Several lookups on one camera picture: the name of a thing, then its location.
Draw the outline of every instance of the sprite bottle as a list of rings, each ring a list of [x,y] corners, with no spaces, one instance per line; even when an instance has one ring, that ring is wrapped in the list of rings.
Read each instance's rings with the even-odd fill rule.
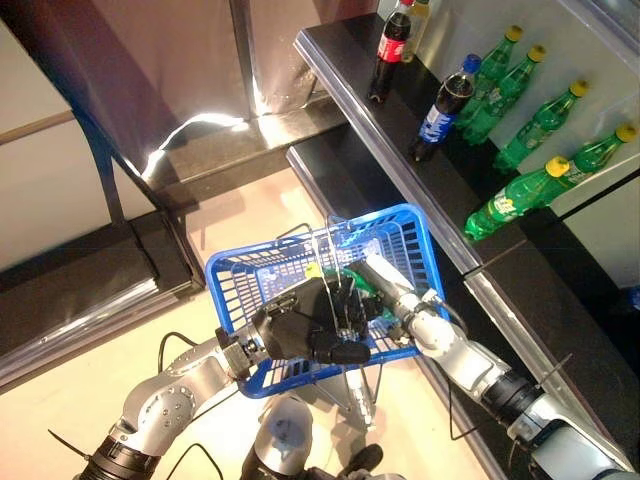
[[[531,74],[545,55],[543,46],[534,45],[525,59],[511,69],[484,98],[463,134],[469,145],[484,143],[489,132],[527,89]]]
[[[416,50],[420,46],[424,32],[429,23],[429,0],[415,0],[413,6],[409,10],[409,18],[411,19],[411,30],[409,38],[402,50],[402,61],[409,63],[416,56]]]
[[[549,188],[548,203],[561,193],[571,190],[591,175],[606,167],[613,154],[625,143],[636,138],[637,131],[629,124],[622,124],[609,137],[590,143],[569,159],[569,171],[557,178]]]
[[[464,232],[473,240],[482,240],[530,209],[546,205],[549,186],[568,170],[566,158],[554,157],[544,168],[520,175],[469,216]]]
[[[542,105],[533,118],[498,153],[493,167],[502,173],[515,170],[527,155],[564,125],[576,101],[584,96],[588,89],[587,82],[578,80],[572,83],[564,94]]]
[[[482,99],[495,87],[507,71],[513,46],[520,40],[522,29],[517,25],[511,25],[504,34],[504,39],[496,48],[482,59],[480,70],[476,73],[476,85],[473,97],[458,115],[454,125],[456,128],[466,128],[473,116],[482,104]]]

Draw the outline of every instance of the white floor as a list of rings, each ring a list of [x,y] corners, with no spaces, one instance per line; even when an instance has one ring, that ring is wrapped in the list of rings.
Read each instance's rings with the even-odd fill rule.
[[[203,203],[188,216],[187,227],[205,262],[217,251],[273,239],[302,222],[319,227],[323,220],[295,175],[284,170]],[[127,392],[155,374],[162,336],[178,330],[203,341],[214,335],[217,325],[211,297],[204,292],[0,396],[0,478],[71,479],[84,462],[54,441],[47,428],[92,453],[120,415]],[[184,349],[172,339],[165,358]],[[308,390],[302,392],[305,398]],[[238,394],[190,425],[160,462],[154,478],[165,478],[185,448],[198,441],[227,480],[237,479],[264,403]],[[345,422],[338,407],[317,400],[311,409],[314,444],[307,466],[335,474],[365,438]],[[412,360],[384,367],[376,423],[378,428],[367,434],[366,442],[380,443],[384,449],[377,473],[397,472],[408,480],[487,478],[465,441],[449,440],[447,411]],[[217,475],[204,455],[194,450],[173,478]]]

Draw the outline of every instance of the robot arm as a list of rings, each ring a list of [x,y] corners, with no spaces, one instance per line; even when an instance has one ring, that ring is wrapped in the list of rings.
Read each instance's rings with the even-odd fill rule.
[[[640,478],[624,454],[552,396],[532,386],[483,346],[437,313],[442,301],[429,290],[418,297],[409,281],[378,255],[350,267],[374,286],[420,351],[532,451],[546,478]]]
[[[268,358],[366,363],[369,348],[338,337],[328,304],[319,278],[295,285],[263,305],[232,336],[218,329],[216,338],[184,352],[163,372],[140,383],[79,480],[149,479],[162,455],[207,403],[248,378],[250,370]]]

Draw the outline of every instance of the soda bottle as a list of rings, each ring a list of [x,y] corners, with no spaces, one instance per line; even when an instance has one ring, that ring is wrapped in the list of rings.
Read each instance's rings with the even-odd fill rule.
[[[409,63],[416,56],[416,49],[424,36],[429,22],[429,0],[415,0],[413,7],[409,10],[411,19],[411,31],[409,38],[402,51],[402,61]]]
[[[462,69],[447,77],[442,83],[435,103],[424,118],[418,136],[409,147],[409,155],[416,162],[428,159],[436,145],[441,143],[451,129],[456,115],[473,94],[473,74],[480,67],[482,59],[467,55]]]
[[[463,134],[469,145],[477,145],[487,139],[489,132],[527,89],[531,74],[545,54],[544,47],[534,45],[525,59],[511,69],[484,98],[473,117],[473,122]]]
[[[482,240],[530,209],[544,206],[549,185],[568,170],[566,158],[554,157],[544,168],[520,175],[469,216],[464,232],[473,240]]]
[[[411,30],[409,7],[412,3],[413,0],[399,0],[384,24],[376,68],[367,93],[369,100],[384,103],[391,90],[393,74],[402,59],[402,50]]]
[[[564,125],[576,101],[584,96],[588,89],[587,82],[578,80],[572,83],[564,94],[542,105],[533,118],[498,153],[493,167],[502,173],[515,170],[527,155]]]
[[[522,29],[517,25],[511,25],[504,34],[504,39],[482,59],[480,70],[476,73],[473,97],[456,118],[454,122],[456,128],[463,129],[471,123],[471,119],[478,111],[484,97],[495,87],[498,80],[504,77],[509,66],[513,46],[520,40],[521,36]]]
[[[590,143],[569,159],[569,171],[557,178],[550,187],[549,203],[561,193],[571,190],[591,175],[602,170],[621,145],[631,142],[638,132],[629,124],[622,124],[609,137]]]

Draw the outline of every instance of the blue shopping basket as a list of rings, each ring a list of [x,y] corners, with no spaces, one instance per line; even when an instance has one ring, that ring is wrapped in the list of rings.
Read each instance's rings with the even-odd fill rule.
[[[419,208],[396,205],[342,221],[329,230],[331,238],[326,229],[320,229],[213,255],[205,276],[222,327],[229,333],[243,327],[263,303],[304,280],[305,267],[317,263],[312,237],[324,268],[335,268],[332,240],[340,267],[377,253],[402,272],[419,294],[432,287],[444,298],[427,219]],[[367,365],[418,354],[413,343],[398,345],[388,337],[387,330],[388,322],[383,318],[370,322],[367,342],[371,360]],[[343,368],[304,359],[265,360],[241,383],[240,390],[250,398],[262,398],[340,374]]]

